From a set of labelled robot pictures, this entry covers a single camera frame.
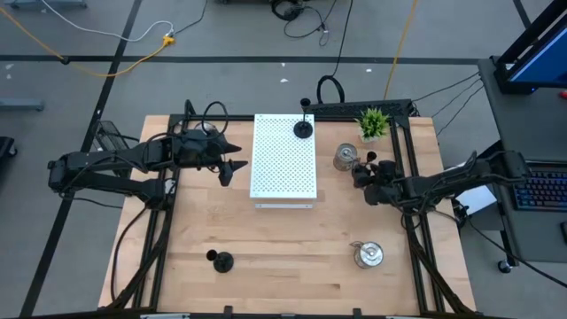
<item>computer monitor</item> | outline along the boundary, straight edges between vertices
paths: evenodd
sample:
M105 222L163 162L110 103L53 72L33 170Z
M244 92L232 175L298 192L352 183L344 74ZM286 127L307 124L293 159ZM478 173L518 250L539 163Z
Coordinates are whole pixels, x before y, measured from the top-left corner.
M555 0L496 61L502 93L567 88L567 1Z

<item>desk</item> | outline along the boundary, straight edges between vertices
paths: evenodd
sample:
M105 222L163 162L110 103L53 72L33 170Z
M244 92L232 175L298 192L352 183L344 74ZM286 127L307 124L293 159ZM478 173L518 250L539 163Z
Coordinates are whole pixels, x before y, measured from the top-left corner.
M493 76L492 60L480 60L478 69L501 139L487 153L501 148L521 152L526 160L567 162L567 101L558 97L561 90L504 95ZM494 189L503 214L505 246L528 261L567 262L567 245L559 228L561 222L567 222L567 214L516 210L506 187Z
M168 116L146 117L141 140L166 131L167 123ZM410 123L420 173L438 173L442 165L431 119L412 118ZM206 170L182 170L159 311L220 313L231 305L235 313L350 315L359 307L364 315L419 314L400 212L391 206L366 205L362 191L353 188L351 176L332 165L341 143L353 143L359 152L370 146L380 160L393 160L392 139L382 138L365 147L353 122L317 121L315 132L319 190L314 209L255 210L248 191L251 165L238 170L228 188L222 188L216 175ZM252 134L253 121L229 124L227 139L243 148L230 154L232 159L252 160ZM402 153L406 159L403 145ZM132 174L138 180L148 176L155 178L157 174ZM125 199L117 238L142 207L136 198ZM438 209L452 213L448 202ZM439 272L463 303L474 308L454 222L435 214L429 217ZM122 243L119 290L139 266L147 223L148 214ZM378 242L384 249L383 263L376 268L358 268L349 246L355 240ZM205 257L209 249L232 253L235 267L227 274L216 273ZM110 303L110 266L101 306ZM431 296L425 271L423 276ZM148 302L152 280L150 272L142 305ZM432 298L428 298L428 308L434 309Z

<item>white perforated box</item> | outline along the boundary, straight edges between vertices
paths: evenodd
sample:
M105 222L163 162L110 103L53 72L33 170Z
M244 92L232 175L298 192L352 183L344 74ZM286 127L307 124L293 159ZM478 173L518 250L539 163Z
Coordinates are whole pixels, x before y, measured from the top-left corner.
M314 133L305 139L296 137L293 127L303 115L256 114L250 198L258 199L258 208L310 208L317 198L315 166L315 120L307 115ZM281 199L263 201L262 199ZM312 199L309 204L283 199Z

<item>chair wheel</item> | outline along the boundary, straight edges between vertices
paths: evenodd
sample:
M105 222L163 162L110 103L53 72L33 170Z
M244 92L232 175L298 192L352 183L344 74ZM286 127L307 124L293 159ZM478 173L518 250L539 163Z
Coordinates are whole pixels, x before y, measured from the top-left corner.
M18 155L18 149L14 145L12 145L12 147L8 151L8 156L10 156L12 158L16 155Z
M510 267L507 261L498 261L498 270L502 274L509 274L512 271L512 267Z

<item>yellow cable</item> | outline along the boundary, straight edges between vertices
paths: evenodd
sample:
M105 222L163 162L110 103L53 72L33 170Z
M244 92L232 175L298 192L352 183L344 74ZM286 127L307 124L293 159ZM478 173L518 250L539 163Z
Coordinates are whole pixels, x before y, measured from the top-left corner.
M64 59L63 56L61 56L59 53L57 53L56 51L54 51L52 48L50 48L49 46L47 46L47 44L41 42L38 38L36 38L34 35L32 35L29 31L27 31L24 26L22 26L12 15L10 15L10 13L8 13L4 8L0 8L0 12L6 16L6 18L8 18L8 20L10 20L13 24L16 25L16 27L19 27L20 30L22 30L27 36L29 36L30 38L32 38L34 41L36 41L39 45L42 46L42 48L44 48L46 51L48 51L49 53L51 53L52 55L58 57L59 59Z
M157 49L155 52L153 52L152 54L150 54L149 56L142 58L140 60L138 60L135 64L133 64L132 66L128 67L125 70L122 70L120 72L117 72L115 74L98 74L96 72L90 71L88 68L81 66L81 65L76 65L76 64L72 64L71 66L76 68L77 70L83 71L86 74L90 74L92 76L98 76L98 77L116 77L119 75L123 75L125 73L128 73L130 71L132 71L136 66L138 66L140 63L144 62L145 60L155 57L156 55L158 55L162 50L164 50L166 48L167 44L165 44L165 42L161 45L161 47L159 49Z
M396 69L398 64L398 57L401 54L401 48L404 46L404 41L406 40L406 35L408 34L409 25L411 20L414 19L414 14L416 13L417 0L411 5L411 12L409 13L408 20L406 21L406 26L401 34L400 44L398 44L398 51L396 51L396 56L393 58L392 69L390 69L390 75L388 75L388 82L386 83L386 90L384 91L384 99L388 96L388 89L390 88L390 81L392 80L393 71Z
M41 40L39 40L38 38L36 38L34 35L32 35L29 31L27 31L27 29L22 26L10 13L8 13L4 8L0 8L0 12L6 17L8 18L8 20L10 20L14 25L16 25L16 27L18 27L21 31L23 31L27 36L29 36L30 38L32 38L34 41L36 41L39 45L42 46L42 48L44 48L46 51L48 51L49 53L51 53L51 55L57 57L60 60L64 60L65 58L63 58L62 55L60 55L59 53L57 53L55 50L53 50L52 48L49 47L49 45L43 43ZM80 66L80 65L76 65L76 64L72 64L71 66L76 68L77 70L80 70L86 74L92 75L92 76L98 76L98 77L116 77L122 74L126 74L130 71L132 71L136 66L138 66L140 63L144 62L145 60L155 57L156 55L158 55L160 52L162 52L167 46L171 45L175 43L175 39L171 36L164 36L163 37L163 43L161 44L161 47L159 47L159 49L157 49L156 51L154 51L152 54L148 55L145 58L142 58L140 60L138 60L135 64L133 64L132 66L128 67L127 69L117 72L115 74L98 74L96 72L93 72L91 70L89 70L88 68L84 67L84 66Z

